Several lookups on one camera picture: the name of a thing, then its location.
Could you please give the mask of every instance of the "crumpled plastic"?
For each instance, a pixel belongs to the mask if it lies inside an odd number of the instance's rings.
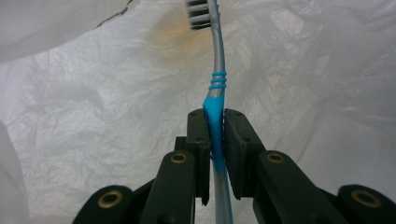
[[[361,184],[396,201],[395,3],[219,5],[226,107],[318,187]],[[212,69],[210,31],[190,30],[180,0],[141,1],[55,49],[1,63],[0,120],[13,147],[0,158],[0,197],[23,196],[0,203],[0,222],[71,223],[98,189],[150,181],[202,106]],[[211,188],[196,223],[215,222]],[[257,223],[251,204],[233,200],[234,223]],[[8,206],[21,210],[2,213]]]

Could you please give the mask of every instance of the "toothbrush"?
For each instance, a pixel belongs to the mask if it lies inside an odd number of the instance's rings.
[[[214,46],[214,72],[204,111],[210,129],[215,177],[216,223],[233,223],[227,168],[223,156],[223,110],[225,82],[224,47],[222,43],[217,0],[185,0],[192,30],[210,27]]]

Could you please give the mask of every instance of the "white plastic sheet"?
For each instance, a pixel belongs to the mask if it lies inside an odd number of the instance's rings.
[[[219,3],[226,106],[319,187],[362,184],[396,201],[394,1]],[[60,47],[0,64],[0,120],[16,151],[1,155],[0,197],[20,195],[0,203],[1,223],[70,223],[99,188],[136,189],[156,175],[213,66],[210,31],[191,31],[186,15],[183,1],[141,1]],[[197,204],[196,223],[214,223],[213,198]],[[233,210],[235,223],[257,223],[251,201]]]

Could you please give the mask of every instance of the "toothbrush head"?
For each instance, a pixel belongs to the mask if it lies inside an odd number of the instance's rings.
[[[210,27],[209,7],[206,0],[184,0],[192,30]]]

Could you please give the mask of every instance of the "white backdrop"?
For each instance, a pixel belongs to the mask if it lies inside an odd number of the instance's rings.
[[[141,0],[94,30],[127,1],[30,4],[37,13],[18,18],[46,32],[18,27],[15,13],[0,20],[0,120],[13,145],[0,126],[0,223],[71,223],[98,189],[156,175],[205,99],[211,34],[190,30],[182,0]],[[226,107],[319,187],[362,184],[396,201],[395,2],[219,4]],[[196,223],[214,223],[211,193]],[[233,213],[257,223],[250,200]]]

